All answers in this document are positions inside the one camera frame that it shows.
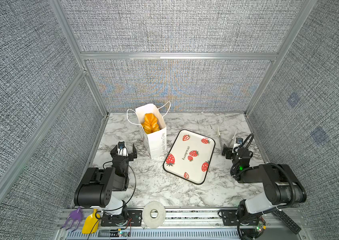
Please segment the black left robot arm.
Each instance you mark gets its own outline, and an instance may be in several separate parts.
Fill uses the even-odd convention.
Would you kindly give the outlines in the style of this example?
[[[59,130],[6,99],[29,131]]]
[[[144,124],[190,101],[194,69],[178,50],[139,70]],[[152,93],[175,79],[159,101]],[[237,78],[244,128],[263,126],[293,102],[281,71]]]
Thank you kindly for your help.
[[[103,227],[125,226],[132,222],[128,202],[117,199],[114,192],[125,192],[129,186],[130,162],[138,158],[137,149],[129,153],[125,142],[111,150],[112,165],[107,168],[88,168],[74,194],[78,207],[95,209],[95,216]]]

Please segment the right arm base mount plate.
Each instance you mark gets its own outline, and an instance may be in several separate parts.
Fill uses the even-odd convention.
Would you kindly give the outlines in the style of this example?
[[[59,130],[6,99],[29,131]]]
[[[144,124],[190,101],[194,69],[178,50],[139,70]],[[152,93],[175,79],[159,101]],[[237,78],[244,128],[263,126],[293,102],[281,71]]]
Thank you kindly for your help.
[[[237,226],[238,221],[245,217],[238,214],[237,210],[221,209],[217,212],[218,216],[222,219],[224,226]],[[241,226],[252,226],[263,228],[266,225],[262,217],[248,218],[240,222]]]

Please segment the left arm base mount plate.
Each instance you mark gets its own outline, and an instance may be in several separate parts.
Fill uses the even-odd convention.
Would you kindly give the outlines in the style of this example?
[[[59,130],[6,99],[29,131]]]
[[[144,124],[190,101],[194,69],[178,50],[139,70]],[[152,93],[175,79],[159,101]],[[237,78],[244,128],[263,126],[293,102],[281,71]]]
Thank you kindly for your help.
[[[128,226],[140,227],[142,225],[141,210],[127,210],[120,215],[103,214],[101,218],[101,227],[126,228]]]

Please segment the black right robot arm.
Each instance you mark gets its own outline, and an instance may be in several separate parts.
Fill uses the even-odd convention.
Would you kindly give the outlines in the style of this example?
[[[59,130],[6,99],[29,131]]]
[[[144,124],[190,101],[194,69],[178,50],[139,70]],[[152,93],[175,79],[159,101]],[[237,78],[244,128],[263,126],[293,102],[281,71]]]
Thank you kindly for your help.
[[[251,167],[249,162],[253,153],[240,147],[224,147],[222,155],[232,161],[231,177],[240,184],[263,185],[263,192],[255,197],[242,200],[236,212],[222,212],[226,226],[236,224],[240,219],[277,208],[289,208],[304,203],[307,193],[288,165],[262,164]]]

